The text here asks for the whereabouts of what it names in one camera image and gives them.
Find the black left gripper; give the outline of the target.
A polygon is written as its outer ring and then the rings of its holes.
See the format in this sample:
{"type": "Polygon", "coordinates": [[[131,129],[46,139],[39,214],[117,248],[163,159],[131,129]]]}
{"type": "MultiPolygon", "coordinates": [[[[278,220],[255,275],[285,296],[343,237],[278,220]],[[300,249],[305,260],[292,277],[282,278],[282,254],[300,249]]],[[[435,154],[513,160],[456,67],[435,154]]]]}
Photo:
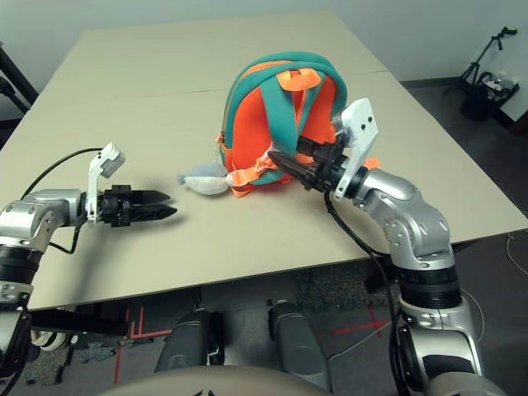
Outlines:
{"type": "Polygon", "coordinates": [[[128,227],[131,222],[166,219],[177,212],[177,208],[160,204],[169,199],[170,196],[161,191],[132,191],[130,185],[113,185],[110,190],[104,190],[99,198],[101,221],[111,227],[128,227]],[[137,205],[133,209],[131,198],[137,205]]]}

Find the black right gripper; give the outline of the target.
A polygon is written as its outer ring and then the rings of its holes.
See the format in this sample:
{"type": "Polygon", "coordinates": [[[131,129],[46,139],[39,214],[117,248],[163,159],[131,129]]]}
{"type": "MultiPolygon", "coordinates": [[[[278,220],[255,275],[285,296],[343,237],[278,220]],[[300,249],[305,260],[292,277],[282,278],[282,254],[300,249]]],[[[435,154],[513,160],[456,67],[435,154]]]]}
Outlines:
{"type": "Polygon", "coordinates": [[[347,160],[344,148],[343,143],[320,144],[300,137],[296,147],[298,154],[291,156],[272,150],[267,155],[278,169],[297,179],[306,190],[325,192],[335,191],[342,179],[343,163],[347,160]]]}

